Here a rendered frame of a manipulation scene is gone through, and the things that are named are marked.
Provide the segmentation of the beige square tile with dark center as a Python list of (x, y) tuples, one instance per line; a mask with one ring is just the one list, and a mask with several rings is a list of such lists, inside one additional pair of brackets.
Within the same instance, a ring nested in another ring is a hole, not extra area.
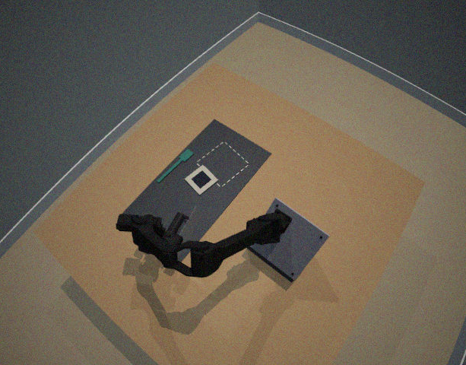
[(215, 184), (218, 179), (202, 164), (184, 179), (199, 195)]

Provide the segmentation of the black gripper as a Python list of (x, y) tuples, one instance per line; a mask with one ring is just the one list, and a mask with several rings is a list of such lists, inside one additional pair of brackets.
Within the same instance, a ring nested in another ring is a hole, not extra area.
[(165, 230), (166, 228), (164, 228), (163, 225), (161, 224), (160, 229), (157, 231), (158, 236), (161, 237), (163, 240), (165, 240), (170, 245), (178, 246), (179, 244), (182, 243), (183, 238), (180, 235), (176, 233), (171, 233)]

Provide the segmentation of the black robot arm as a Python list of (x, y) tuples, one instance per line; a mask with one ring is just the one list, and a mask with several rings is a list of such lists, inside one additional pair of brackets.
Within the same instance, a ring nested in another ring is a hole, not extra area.
[[(146, 214), (143, 217), (119, 214), (116, 229), (132, 232), (133, 243), (138, 249), (159, 259), (164, 268), (173, 268), (185, 276), (204, 278), (211, 276), (222, 261), (231, 255), (257, 243), (260, 245), (279, 243), (280, 236), (292, 221), (292, 217), (276, 209), (246, 223), (246, 230), (238, 232), (216, 243), (187, 241), (178, 246), (170, 245), (157, 231), (162, 218)], [(191, 250), (191, 268), (177, 259), (177, 252)]]

